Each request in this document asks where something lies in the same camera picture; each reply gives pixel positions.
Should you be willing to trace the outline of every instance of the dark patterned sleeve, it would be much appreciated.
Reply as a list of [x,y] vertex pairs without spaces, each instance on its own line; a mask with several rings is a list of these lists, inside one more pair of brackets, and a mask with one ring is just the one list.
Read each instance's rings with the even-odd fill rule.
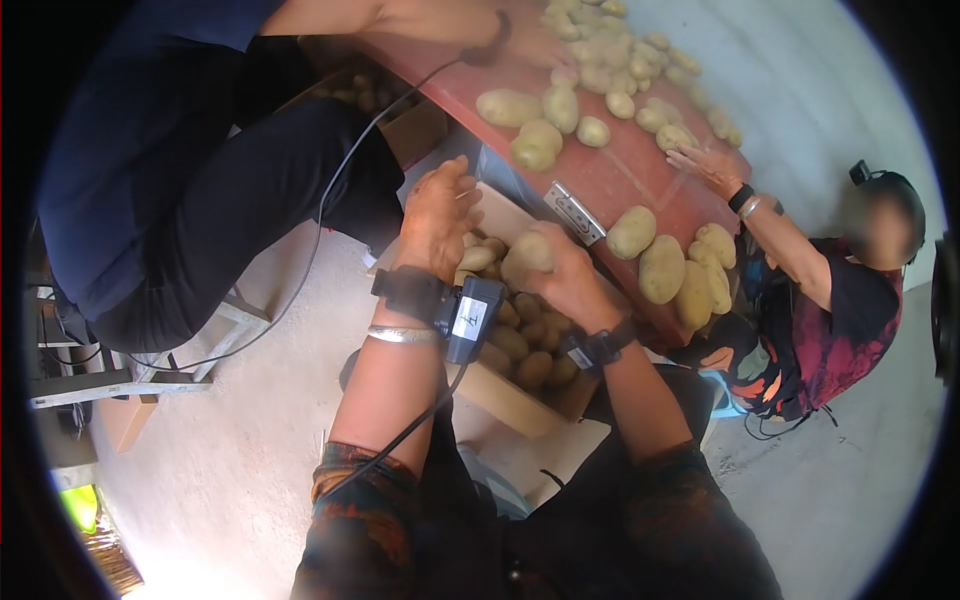
[[376,453],[327,444],[313,473],[313,519],[291,593],[307,598],[408,598],[413,590],[411,531],[417,478],[387,457],[355,482],[324,493]]
[[636,548],[684,587],[718,598],[781,597],[754,533],[733,513],[696,442],[638,465],[623,506]]

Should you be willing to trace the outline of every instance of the black sleeve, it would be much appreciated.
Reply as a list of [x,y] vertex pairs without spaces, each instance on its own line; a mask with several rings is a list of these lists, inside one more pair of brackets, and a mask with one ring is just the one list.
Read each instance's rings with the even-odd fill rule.
[[900,296],[882,273],[840,256],[828,256],[834,336],[857,347],[876,339],[900,309]]
[[634,467],[621,493],[627,536],[657,568],[680,575],[675,587],[691,597],[782,598],[754,532],[720,492],[696,441]]

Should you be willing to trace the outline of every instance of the wrist strap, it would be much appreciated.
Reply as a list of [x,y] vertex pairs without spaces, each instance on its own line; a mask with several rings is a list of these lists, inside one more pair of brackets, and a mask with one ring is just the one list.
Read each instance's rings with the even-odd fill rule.
[[620,360],[620,350],[636,339],[634,322],[624,318],[613,331],[601,331],[587,338],[587,349],[596,365],[604,366]]
[[740,188],[740,191],[733,194],[733,197],[730,198],[730,210],[733,212],[739,213],[740,208],[743,208],[743,205],[750,200],[750,197],[755,194],[754,188],[750,187],[747,183],[743,184],[743,187]]
[[436,276],[410,265],[396,271],[379,269],[370,293],[387,300],[387,310],[434,326],[446,285]]
[[500,55],[500,49],[510,41],[513,28],[510,25],[510,17],[504,11],[497,11],[496,18],[500,21],[500,27],[496,30],[496,35],[486,46],[477,46],[474,48],[465,48],[460,53],[460,60],[470,66],[491,66]]

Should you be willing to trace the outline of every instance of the black cable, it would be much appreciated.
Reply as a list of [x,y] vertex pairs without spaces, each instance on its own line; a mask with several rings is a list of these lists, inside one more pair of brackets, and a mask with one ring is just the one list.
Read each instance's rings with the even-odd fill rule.
[[[52,296],[53,294],[48,296],[45,300],[49,300]],[[50,358],[54,359],[55,361],[57,361],[58,363],[66,367],[79,367],[80,365],[85,365],[86,363],[96,358],[97,355],[100,354],[100,350],[104,349],[102,344],[98,344],[96,352],[90,354],[84,360],[77,361],[76,363],[71,363],[68,360],[63,360],[62,358],[57,356],[55,352],[53,352],[47,347],[47,320],[42,313],[40,314],[40,329],[43,331],[43,349],[47,351],[47,356],[49,356]]]
[[357,469],[356,471],[348,475],[345,479],[341,480],[340,483],[330,488],[328,492],[324,492],[322,494],[322,497],[329,498],[331,495],[333,495],[337,491],[344,488],[347,484],[353,481],[356,481],[358,478],[360,478],[361,475],[363,475],[370,469],[382,463],[383,459],[387,458],[387,455],[393,452],[394,448],[396,448],[404,440],[406,440],[407,437],[417,429],[417,427],[420,427],[420,425],[423,424],[425,420],[430,419],[437,413],[437,411],[443,408],[444,405],[447,404],[453,398],[454,391],[456,391],[457,386],[460,385],[460,380],[464,378],[464,373],[467,372],[467,366],[468,365],[460,366],[460,370],[457,371],[457,376],[453,378],[453,383],[450,384],[450,387],[447,388],[444,395],[440,396],[440,399],[438,399],[433,406],[423,411],[419,417],[417,417],[416,419],[413,420],[413,422],[407,425],[406,429],[401,431],[400,434],[396,436],[392,442],[387,444],[387,447],[380,450],[380,452],[377,453],[377,455],[374,456],[368,463],[366,463],[364,466],[360,467],[359,469]]
[[415,92],[417,92],[423,86],[423,84],[433,79],[438,73],[440,73],[447,67],[453,66],[454,64],[461,61],[462,59],[460,58],[451,60],[450,62],[446,62],[440,65],[439,67],[437,67],[436,69],[434,69],[433,71],[431,71],[430,74],[424,77],[423,79],[421,79],[418,84],[414,85],[409,91],[407,91],[405,94],[403,94],[402,96],[394,100],[393,104],[381,110],[380,114],[376,115],[373,118],[373,120],[370,122],[370,124],[367,126],[367,128],[360,133],[360,137],[357,138],[357,141],[353,142],[353,146],[349,149],[349,151],[347,152],[347,155],[344,156],[344,159],[340,162],[340,166],[337,167],[337,170],[333,173],[333,177],[330,178],[329,183],[326,185],[324,194],[320,197],[320,206],[317,209],[317,237],[313,241],[313,250],[310,251],[310,258],[307,260],[306,269],[303,271],[303,277],[300,279],[300,284],[297,286],[297,289],[294,291],[294,295],[290,297],[290,301],[286,303],[286,305],[283,307],[283,310],[280,311],[280,314],[276,317],[276,319],[272,320],[270,324],[267,325],[266,329],[258,333],[256,337],[254,337],[252,340],[250,340],[249,342],[247,342],[246,344],[244,344],[243,346],[241,346],[236,350],[231,350],[230,352],[226,352],[225,354],[222,354],[220,356],[215,356],[213,358],[206,358],[205,360],[197,361],[195,363],[190,363],[189,365],[183,365],[182,367],[177,367],[175,369],[170,367],[159,367],[157,365],[151,365],[143,362],[142,360],[136,358],[135,356],[128,354],[131,360],[133,360],[134,363],[143,365],[144,367],[148,367],[150,369],[154,369],[157,371],[181,372],[186,369],[192,369],[193,367],[199,367],[200,365],[203,365],[205,363],[212,363],[214,361],[218,361],[224,358],[230,358],[230,356],[233,356],[249,348],[255,342],[257,342],[260,338],[267,335],[267,333],[271,329],[273,329],[274,326],[276,326],[276,324],[278,324],[280,321],[283,320],[283,317],[287,314],[287,311],[290,310],[290,307],[293,306],[294,300],[296,300],[297,296],[300,295],[300,290],[303,289],[303,286],[306,284],[307,278],[310,276],[310,267],[313,266],[313,259],[317,257],[317,248],[320,247],[320,234],[324,230],[324,228],[320,225],[320,222],[324,212],[324,204],[326,203],[326,197],[329,195],[330,190],[333,189],[333,184],[337,182],[337,178],[339,178],[340,174],[344,171],[345,168],[347,168],[347,163],[353,157],[353,153],[356,152],[357,147],[360,146],[360,143],[363,142],[363,140],[367,137],[367,134],[370,133],[374,127],[376,127],[377,121],[382,119],[385,114],[390,112],[396,105],[398,105],[399,103],[403,102],[404,100],[412,96]]
[[542,468],[542,469],[540,470],[540,472],[543,473],[544,475],[546,475],[547,477],[549,477],[550,479],[553,479],[553,483],[557,484],[557,486],[559,486],[561,490],[566,487],[566,484],[564,483],[564,480],[563,480],[563,479],[561,479],[560,477],[554,475],[553,473],[551,473],[551,472],[548,471],[547,469]]

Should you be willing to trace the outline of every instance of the cardboard box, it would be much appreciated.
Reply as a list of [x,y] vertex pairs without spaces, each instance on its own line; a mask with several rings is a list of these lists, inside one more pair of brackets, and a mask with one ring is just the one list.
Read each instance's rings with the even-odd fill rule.
[[[396,78],[396,75],[372,60],[362,55],[354,55],[337,71],[311,85],[277,111],[314,97],[314,93],[320,89],[330,92],[350,89],[353,86],[353,76],[358,72],[381,73],[382,77]],[[396,157],[396,162],[404,171],[430,154],[440,140],[446,137],[447,132],[447,116],[442,108],[421,94],[414,94],[411,100],[416,103],[412,108],[380,128]]]
[[[509,198],[481,182],[477,184],[483,199],[471,210],[482,210],[484,220],[477,228],[485,237],[496,237],[509,247],[535,222],[535,219],[514,204]],[[369,273],[377,269],[389,269],[396,256],[396,242],[374,264]],[[607,295],[614,305],[629,315],[630,303],[608,281]],[[460,369],[459,365],[446,365],[447,380]],[[598,382],[580,372],[567,386],[557,391],[548,391],[543,400],[530,396],[513,382],[480,362],[471,363],[454,394],[486,409],[528,438],[537,438],[569,423],[575,423],[596,391]]]
[[131,394],[126,400],[104,397],[97,400],[96,408],[107,430],[113,450],[126,452],[133,447],[147,419],[156,408],[153,394]]

